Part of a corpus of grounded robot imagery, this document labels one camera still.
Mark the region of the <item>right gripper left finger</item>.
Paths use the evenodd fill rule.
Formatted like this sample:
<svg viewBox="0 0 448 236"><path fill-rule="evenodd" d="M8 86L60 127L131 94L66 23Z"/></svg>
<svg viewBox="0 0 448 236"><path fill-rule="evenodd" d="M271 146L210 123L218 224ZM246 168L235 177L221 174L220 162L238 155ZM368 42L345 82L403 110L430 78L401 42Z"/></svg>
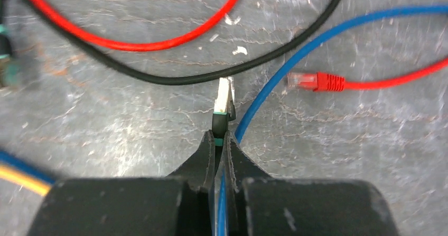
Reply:
<svg viewBox="0 0 448 236"><path fill-rule="evenodd" d="M211 130L197 150L170 176L185 182L178 205L177 235L214 235L216 146Z"/></svg>

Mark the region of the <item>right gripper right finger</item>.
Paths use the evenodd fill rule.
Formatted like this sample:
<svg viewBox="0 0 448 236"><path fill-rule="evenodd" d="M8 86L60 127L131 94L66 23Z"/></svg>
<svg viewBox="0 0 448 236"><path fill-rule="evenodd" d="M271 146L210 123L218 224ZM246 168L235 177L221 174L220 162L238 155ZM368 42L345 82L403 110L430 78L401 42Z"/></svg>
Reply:
<svg viewBox="0 0 448 236"><path fill-rule="evenodd" d="M223 222L227 235L269 235L273 178L240 148L233 132L223 141Z"/></svg>

